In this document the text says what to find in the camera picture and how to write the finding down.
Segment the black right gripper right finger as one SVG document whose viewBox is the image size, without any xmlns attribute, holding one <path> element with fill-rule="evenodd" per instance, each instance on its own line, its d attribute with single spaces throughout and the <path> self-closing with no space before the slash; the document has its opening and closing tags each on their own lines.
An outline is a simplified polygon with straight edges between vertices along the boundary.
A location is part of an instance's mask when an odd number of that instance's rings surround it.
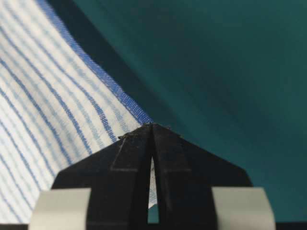
<svg viewBox="0 0 307 230">
<path fill-rule="evenodd" d="M 189 143 L 171 130 L 152 127 L 160 221 L 177 230 L 273 230 L 266 193 L 246 171 Z"/>
</svg>

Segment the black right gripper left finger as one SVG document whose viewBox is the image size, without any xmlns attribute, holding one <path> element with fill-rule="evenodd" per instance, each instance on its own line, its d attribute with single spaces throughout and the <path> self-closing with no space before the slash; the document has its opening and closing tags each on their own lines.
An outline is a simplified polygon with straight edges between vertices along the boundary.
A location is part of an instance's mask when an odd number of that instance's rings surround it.
<svg viewBox="0 0 307 230">
<path fill-rule="evenodd" d="M 32 230 L 130 230 L 147 223 L 152 125 L 60 171 L 40 193 Z"/>
</svg>

